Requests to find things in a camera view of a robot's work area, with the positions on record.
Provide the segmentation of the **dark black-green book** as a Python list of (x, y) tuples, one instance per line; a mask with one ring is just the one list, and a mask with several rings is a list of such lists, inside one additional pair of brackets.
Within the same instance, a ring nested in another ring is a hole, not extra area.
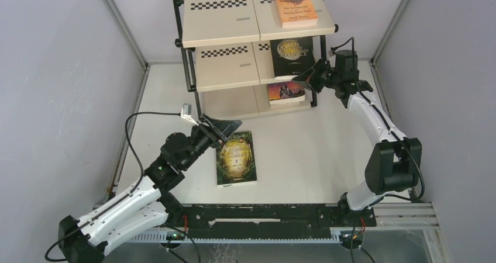
[(291, 80), (315, 64), (312, 37), (270, 41), (275, 79)]

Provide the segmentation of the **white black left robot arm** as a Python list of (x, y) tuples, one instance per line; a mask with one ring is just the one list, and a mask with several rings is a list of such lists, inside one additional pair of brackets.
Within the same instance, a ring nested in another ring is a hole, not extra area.
[(240, 120), (219, 120), (202, 114), (192, 122), (190, 135), (170, 134), (159, 156), (143, 168), (140, 177), (114, 198), (79, 218), (66, 216), (59, 223), (56, 246), (67, 262), (102, 262), (116, 247), (154, 226), (176, 226), (183, 206), (171, 193), (184, 172), (209, 148), (224, 145), (242, 125)]

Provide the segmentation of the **orange paperback book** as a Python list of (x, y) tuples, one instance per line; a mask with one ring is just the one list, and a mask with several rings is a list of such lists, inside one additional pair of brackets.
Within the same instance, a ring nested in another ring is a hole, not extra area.
[(316, 26), (318, 15), (312, 0), (275, 0), (284, 29)]

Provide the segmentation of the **Jane Eyre blue book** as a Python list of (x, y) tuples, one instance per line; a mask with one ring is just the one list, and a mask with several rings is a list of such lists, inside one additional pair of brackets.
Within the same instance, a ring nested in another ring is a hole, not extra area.
[(296, 82), (279, 82), (267, 85), (271, 106), (299, 103), (305, 100), (305, 89)]

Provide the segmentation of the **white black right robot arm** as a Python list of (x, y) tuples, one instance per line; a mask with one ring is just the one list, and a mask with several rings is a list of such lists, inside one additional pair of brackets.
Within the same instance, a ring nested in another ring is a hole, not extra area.
[(320, 93), (334, 90), (343, 106), (358, 119), (373, 150), (364, 170), (364, 182), (343, 195), (345, 205), (338, 209), (338, 218), (347, 226), (361, 218), (361, 210), (385, 197), (401, 199), (400, 192), (424, 186), (420, 164), (422, 144), (409, 138), (387, 116), (372, 86), (360, 80), (354, 50), (335, 52), (335, 64), (320, 59), (292, 81)]

